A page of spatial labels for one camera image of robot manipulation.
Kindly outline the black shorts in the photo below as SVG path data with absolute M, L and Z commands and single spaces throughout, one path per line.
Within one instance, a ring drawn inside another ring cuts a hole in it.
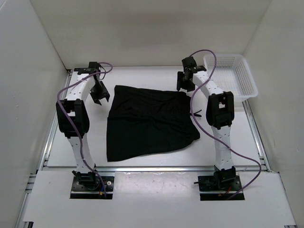
M 115 86 L 107 118 L 108 162 L 178 151 L 199 138 L 185 92 Z

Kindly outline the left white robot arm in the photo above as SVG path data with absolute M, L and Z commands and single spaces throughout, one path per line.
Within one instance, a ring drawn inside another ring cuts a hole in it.
M 109 72 L 101 63 L 89 62 L 87 68 L 78 70 L 74 84 L 58 92 L 56 102 L 59 130 L 68 139 L 76 160 L 73 175 L 80 185 L 90 191 L 99 190 L 102 194 L 105 194 L 105 183 L 96 170 L 87 141 L 90 121 L 85 101 L 88 96 L 98 105 L 102 99 L 109 100 L 110 94 L 100 77 Z

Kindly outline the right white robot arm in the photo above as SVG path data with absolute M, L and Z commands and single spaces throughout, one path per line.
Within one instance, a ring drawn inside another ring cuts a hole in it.
M 234 96 L 232 92 L 223 91 L 212 80 L 201 86 L 208 79 L 205 71 L 203 66 L 185 66 L 177 74 L 177 90 L 193 91 L 197 86 L 208 99 L 206 119 L 216 138 L 213 184 L 217 189 L 224 190 L 236 178 L 230 151 L 230 129 L 235 116 Z

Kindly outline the white perforated plastic basket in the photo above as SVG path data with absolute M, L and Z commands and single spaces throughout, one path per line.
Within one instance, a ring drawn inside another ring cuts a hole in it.
M 231 91 L 235 105 L 256 97 L 258 90 L 246 59 L 240 54 L 206 54 L 203 58 L 207 73 L 223 91 Z

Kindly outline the black corner bracket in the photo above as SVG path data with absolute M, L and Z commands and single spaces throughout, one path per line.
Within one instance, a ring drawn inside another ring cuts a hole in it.
M 87 70 L 87 67 L 78 67 L 78 68 L 74 68 L 74 72 L 78 72 L 78 71 L 82 71 L 82 70 Z

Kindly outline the aluminium front rail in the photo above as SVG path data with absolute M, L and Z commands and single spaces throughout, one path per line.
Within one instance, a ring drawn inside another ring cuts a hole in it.
M 99 172 L 213 172 L 213 166 L 99 166 Z

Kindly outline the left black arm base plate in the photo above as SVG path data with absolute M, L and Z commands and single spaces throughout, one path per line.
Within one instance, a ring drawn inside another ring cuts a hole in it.
M 83 178 L 73 177 L 71 199 L 111 200 L 114 192 L 114 176 L 102 176 L 104 186 L 98 177 L 92 179 L 88 174 Z

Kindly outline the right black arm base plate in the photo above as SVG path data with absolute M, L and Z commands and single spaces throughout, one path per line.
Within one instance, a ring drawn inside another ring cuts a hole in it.
M 200 201 L 223 201 L 242 189 L 240 176 L 221 184 L 217 184 L 213 176 L 198 176 L 193 183 L 199 187 Z

